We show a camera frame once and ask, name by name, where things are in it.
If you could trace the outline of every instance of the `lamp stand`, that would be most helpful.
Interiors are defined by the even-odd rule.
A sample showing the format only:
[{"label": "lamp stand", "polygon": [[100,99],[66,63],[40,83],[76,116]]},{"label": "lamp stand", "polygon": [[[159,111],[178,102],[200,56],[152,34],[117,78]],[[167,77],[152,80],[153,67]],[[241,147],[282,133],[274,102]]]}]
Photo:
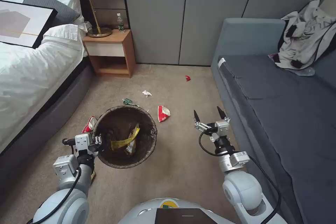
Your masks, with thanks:
[{"label": "lamp stand", "polygon": [[96,22],[96,27],[95,28],[92,27],[87,32],[87,35],[90,36],[90,37],[106,37],[108,35],[111,35],[112,30],[110,28],[99,26],[98,21],[97,21],[97,17],[96,17],[96,11],[94,10],[95,8],[93,7],[92,0],[89,0],[89,2],[90,2],[91,9],[92,9],[94,20]]}]

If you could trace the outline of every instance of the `beige carpet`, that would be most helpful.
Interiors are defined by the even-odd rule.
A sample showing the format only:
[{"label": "beige carpet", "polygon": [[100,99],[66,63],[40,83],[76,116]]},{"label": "beige carpet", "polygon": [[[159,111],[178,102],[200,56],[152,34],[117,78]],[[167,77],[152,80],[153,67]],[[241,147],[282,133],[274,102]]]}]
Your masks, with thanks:
[{"label": "beige carpet", "polygon": [[[191,77],[186,82],[185,75]],[[147,90],[153,96],[142,94]],[[202,207],[239,223],[222,190],[224,175],[216,157],[198,145],[200,132],[194,129],[193,110],[203,122],[219,119],[216,106],[223,108],[209,67],[138,65],[131,78],[97,77],[72,117],[41,148],[34,161],[0,205],[0,223],[25,224],[40,204],[55,192],[58,179],[52,164],[57,157],[70,153],[63,138],[80,133],[91,115],[99,116],[108,108],[121,105],[129,98],[152,115],[158,128],[153,154],[141,165],[130,169],[113,169],[98,158],[97,176],[91,185],[88,201],[88,224],[117,223],[141,202],[173,197],[200,204]],[[171,117],[159,123],[158,105],[170,109]],[[214,150],[207,137],[205,147]]]}]

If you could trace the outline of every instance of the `wooden nightstand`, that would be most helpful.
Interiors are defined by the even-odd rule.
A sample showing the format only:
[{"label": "wooden nightstand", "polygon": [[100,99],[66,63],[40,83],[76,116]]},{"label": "wooden nightstand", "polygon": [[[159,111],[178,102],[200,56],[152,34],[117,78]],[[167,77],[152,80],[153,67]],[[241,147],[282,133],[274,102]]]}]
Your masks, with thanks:
[{"label": "wooden nightstand", "polygon": [[113,30],[110,36],[100,38],[86,36],[83,42],[97,75],[131,78],[135,68],[131,30]]}]

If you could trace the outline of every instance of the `brown trash can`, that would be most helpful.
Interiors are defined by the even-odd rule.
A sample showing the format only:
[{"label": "brown trash can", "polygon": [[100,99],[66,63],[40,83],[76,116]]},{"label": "brown trash can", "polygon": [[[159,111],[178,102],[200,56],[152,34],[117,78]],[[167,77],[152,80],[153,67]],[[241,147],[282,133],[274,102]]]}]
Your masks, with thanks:
[{"label": "brown trash can", "polygon": [[[128,156],[125,148],[111,149],[111,141],[121,141],[128,138],[132,129],[139,124],[140,131],[136,137],[135,153]],[[97,121],[92,138],[102,137],[103,151],[99,159],[107,166],[125,169],[144,162],[154,151],[158,131],[150,114],[144,109],[133,106],[117,106],[108,109]]]}]

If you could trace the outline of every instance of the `white duvet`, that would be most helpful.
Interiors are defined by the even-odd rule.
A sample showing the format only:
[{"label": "white duvet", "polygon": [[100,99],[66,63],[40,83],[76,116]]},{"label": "white duvet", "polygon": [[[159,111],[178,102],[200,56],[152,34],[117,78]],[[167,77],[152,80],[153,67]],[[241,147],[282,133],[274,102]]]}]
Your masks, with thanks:
[{"label": "white duvet", "polygon": [[0,152],[83,59],[80,32],[74,24],[50,28],[36,49],[0,42]]}]

